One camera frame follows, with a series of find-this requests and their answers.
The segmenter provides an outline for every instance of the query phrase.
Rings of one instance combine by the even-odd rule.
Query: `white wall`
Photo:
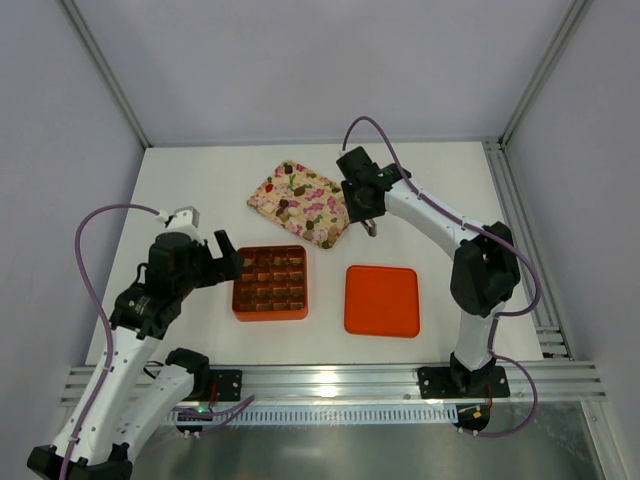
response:
[[[152,143],[498,136],[569,0],[76,0]]]
[[[640,3],[594,2],[510,147],[566,314],[640,464]]]
[[[131,198],[142,150],[56,2],[2,2],[0,70],[0,476],[20,480],[95,325],[75,227]],[[105,216],[84,241],[99,292],[124,221]]]

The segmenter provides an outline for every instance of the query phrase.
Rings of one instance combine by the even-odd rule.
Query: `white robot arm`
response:
[[[395,164],[379,168],[362,147],[337,161],[345,181],[349,219],[370,222],[390,213],[406,220],[433,240],[453,261],[451,293],[462,310],[460,336],[451,355],[451,376],[461,394],[484,388],[495,360],[488,350],[491,325],[520,281],[513,253],[443,216],[419,198],[402,180]],[[414,182],[438,206],[463,220],[463,225],[485,229],[513,244],[511,232],[500,222],[491,226],[458,214]],[[368,227],[371,236],[375,229]]]
[[[113,361],[106,369],[107,350],[75,411],[51,445],[33,449],[27,466],[45,479],[57,480],[65,452],[68,477],[87,480],[131,476],[140,449],[166,415],[181,400],[202,397],[211,387],[209,359],[196,352],[177,349],[169,354],[153,384],[130,407],[131,392],[140,372],[155,352],[182,301],[195,288],[234,280],[242,274],[242,257],[226,233],[215,232],[223,256],[214,259],[198,231],[199,214],[192,207],[177,210],[167,218],[165,231],[149,249],[145,282],[138,279],[116,299],[110,318]],[[76,422],[92,402],[82,429],[74,436]]]

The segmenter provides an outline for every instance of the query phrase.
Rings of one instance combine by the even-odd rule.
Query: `orange tray with compartments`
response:
[[[309,313],[307,252],[299,245],[238,249],[242,276],[233,283],[238,320],[302,320]]]

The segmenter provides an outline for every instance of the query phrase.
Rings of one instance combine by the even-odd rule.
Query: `floral placemat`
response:
[[[325,249],[333,247],[349,225],[340,185],[292,160],[282,162],[247,205]]]

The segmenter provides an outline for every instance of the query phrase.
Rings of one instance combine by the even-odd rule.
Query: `orange tray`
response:
[[[309,313],[307,252],[299,245],[238,249],[244,258],[233,282],[232,309],[238,320],[302,320]]]
[[[355,335],[417,336],[420,302],[416,272],[409,268],[349,267],[344,328]]]

